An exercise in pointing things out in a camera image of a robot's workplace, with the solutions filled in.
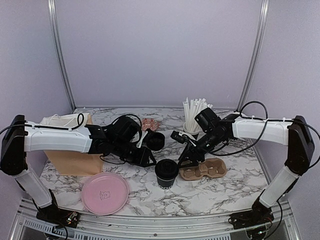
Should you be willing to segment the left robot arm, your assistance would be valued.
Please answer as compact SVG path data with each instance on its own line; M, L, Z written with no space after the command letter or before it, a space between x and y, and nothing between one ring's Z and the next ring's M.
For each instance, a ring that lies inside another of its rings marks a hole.
M150 149L139 146L143 139L142 122L134 121L132 114L118 117L107 126L82 125L74 127L40 125L17 115L10 126L4 128L1 143L0 169L16 179L34 200L36 206L53 223L63 219L51 190L27 164L27 153L33 151L72 151L106 157L110 154L125 163L139 167L156 165Z

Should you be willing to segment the black paper coffee cup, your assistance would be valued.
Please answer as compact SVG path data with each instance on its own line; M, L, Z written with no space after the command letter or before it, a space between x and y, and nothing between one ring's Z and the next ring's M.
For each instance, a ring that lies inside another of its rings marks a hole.
M165 178L163 176L157 175L156 179L157 179L158 186L161 189L168 190L174 185L176 177L177 176L174 175L174 176L170 176L169 178Z

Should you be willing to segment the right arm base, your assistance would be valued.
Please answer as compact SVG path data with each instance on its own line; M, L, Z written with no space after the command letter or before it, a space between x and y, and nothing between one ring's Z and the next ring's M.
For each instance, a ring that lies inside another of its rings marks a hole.
M234 230L253 227L256 225L272 222L274 215L270 207L265 207L257 199L250 210L232 213L229 216L228 222L233 226Z

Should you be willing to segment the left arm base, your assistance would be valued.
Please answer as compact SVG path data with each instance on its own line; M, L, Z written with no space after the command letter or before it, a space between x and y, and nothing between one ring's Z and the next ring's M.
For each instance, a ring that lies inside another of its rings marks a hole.
M57 201L53 199L46 207L39 207L33 200L37 209L36 218L62 227L76 228L79 223L80 214L77 211L66 210L58 207Z

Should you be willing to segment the black coffee cup lid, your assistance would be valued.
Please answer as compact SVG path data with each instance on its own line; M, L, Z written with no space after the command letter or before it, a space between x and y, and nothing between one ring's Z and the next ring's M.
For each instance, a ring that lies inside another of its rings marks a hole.
M178 164L172 159L162 159L155 165L155 174L160 179L175 179L178 173Z

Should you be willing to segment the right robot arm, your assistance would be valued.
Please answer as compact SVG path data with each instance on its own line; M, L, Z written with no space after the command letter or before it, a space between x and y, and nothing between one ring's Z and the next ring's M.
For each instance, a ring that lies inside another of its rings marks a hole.
M181 144L187 144L178 159L179 168L198 166L205 160L205 154L213 154L217 145L232 139L252 139L255 142L267 141L287 146L284 166L247 214L252 224L260 223L267 216L267 209L311 168L315 144L310 133L311 127L303 116L270 119L248 117L235 112L220 118L212 109L206 108L195 117L195 121L204 132L200 139L194 140L190 134L175 130L170 136Z

